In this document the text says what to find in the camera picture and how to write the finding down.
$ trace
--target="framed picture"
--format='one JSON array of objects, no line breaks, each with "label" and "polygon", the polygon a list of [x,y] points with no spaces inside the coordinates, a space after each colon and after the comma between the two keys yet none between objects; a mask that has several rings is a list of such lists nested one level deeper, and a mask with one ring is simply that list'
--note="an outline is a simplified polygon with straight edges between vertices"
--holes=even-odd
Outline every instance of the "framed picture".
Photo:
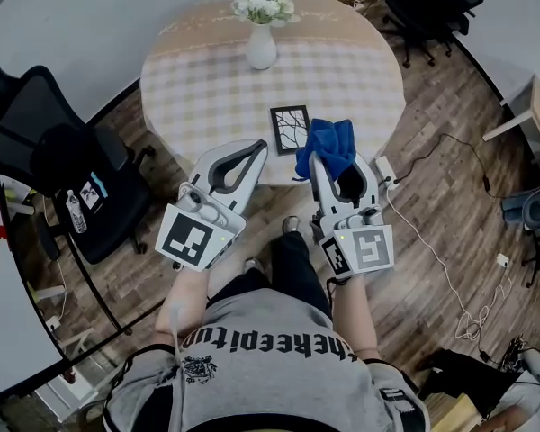
[{"label": "framed picture", "polygon": [[293,154],[306,145],[310,119],[305,105],[270,109],[278,155]]}]

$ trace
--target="shirt logo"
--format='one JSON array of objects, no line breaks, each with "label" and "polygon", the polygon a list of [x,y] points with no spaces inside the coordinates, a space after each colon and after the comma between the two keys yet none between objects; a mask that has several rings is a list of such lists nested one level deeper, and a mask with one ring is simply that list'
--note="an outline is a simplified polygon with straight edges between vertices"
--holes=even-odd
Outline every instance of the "shirt logo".
[{"label": "shirt logo", "polygon": [[189,384],[200,383],[206,384],[210,379],[215,377],[218,366],[212,362],[212,356],[192,357],[188,356],[182,362],[184,373],[186,374],[186,382]]}]

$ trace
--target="white wall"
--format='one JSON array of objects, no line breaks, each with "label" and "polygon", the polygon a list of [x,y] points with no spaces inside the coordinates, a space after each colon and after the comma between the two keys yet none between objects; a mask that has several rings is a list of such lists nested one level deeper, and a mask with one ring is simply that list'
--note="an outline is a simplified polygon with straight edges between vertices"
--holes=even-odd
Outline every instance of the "white wall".
[{"label": "white wall", "polygon": [[43,64],[84,120],[142,69],[159,31],[196,0],[4,0],[0,66],[19,76]]},{"label": "white wall", "polygon": [[484,0],[460,41],[503,96],[540,77],[540,0]]}]

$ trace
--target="checkered tablecloth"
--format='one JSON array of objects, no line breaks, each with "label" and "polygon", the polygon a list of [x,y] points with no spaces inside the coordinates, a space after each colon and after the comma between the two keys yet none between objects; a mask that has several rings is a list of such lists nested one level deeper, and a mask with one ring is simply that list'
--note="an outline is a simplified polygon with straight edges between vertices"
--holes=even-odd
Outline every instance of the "checkered tablecloth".
[{"label": "checkered tablecloth", "polygon": [[401,72],[382,35],[335,0],[293,0],[298,23],[273,28],[278,60],[246,62],[249,26],[232,0],[205,0],[166,27],[140,80],[148,128],[190,173],[207,150],[263,139],[259,182],[296,184],[295,156],[278,156],[270,109],[306,105],[310,118],[350,119],[357,151],[370,161],[392,135],[405,101]]}]

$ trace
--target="black pants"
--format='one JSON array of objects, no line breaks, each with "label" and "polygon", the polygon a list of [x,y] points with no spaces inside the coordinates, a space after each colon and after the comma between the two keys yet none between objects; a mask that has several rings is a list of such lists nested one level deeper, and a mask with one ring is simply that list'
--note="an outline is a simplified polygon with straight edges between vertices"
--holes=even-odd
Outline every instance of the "black pants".
[{"label": "black pants", "polygon": [[300,232],[288,232],[270,244],[272,252],[272,283],[257,269],[239,275],[208,302],[215,302],[237,294],[253,292],[262,288],[274,288],[280,293],[304,301],[324,312],[332,320],[332,312],[326,294],[322,290],[316,271],[310,262],[308,247]]},{"label": "black pants", "polygon": [[446,393],[457,398],[465,393],[485,418],[520,376],[520,373],[503,373],[451,350],[440,350],[432,355],[430,366],[442,372],[430,374],[420,398],[424,399],[430,393]]}]

